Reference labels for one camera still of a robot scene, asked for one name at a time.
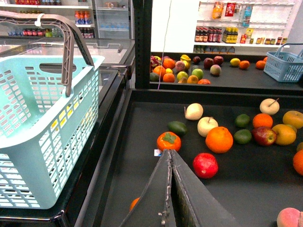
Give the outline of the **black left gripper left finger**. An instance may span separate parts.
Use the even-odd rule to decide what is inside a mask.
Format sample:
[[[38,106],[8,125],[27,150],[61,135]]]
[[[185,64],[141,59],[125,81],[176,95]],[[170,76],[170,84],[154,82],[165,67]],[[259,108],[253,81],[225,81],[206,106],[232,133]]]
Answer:
[[[163,151],[140,199],[120,224],[122,227],[175,227],[171,199],[172,153]]]

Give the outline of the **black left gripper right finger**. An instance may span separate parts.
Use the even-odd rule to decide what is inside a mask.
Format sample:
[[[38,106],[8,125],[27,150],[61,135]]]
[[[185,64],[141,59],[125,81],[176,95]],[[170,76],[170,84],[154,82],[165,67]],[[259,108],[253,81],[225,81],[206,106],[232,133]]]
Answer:
[[[178,227],[239,227],[208,191],[183,158],[170,152],[173,172],[173,208]]]

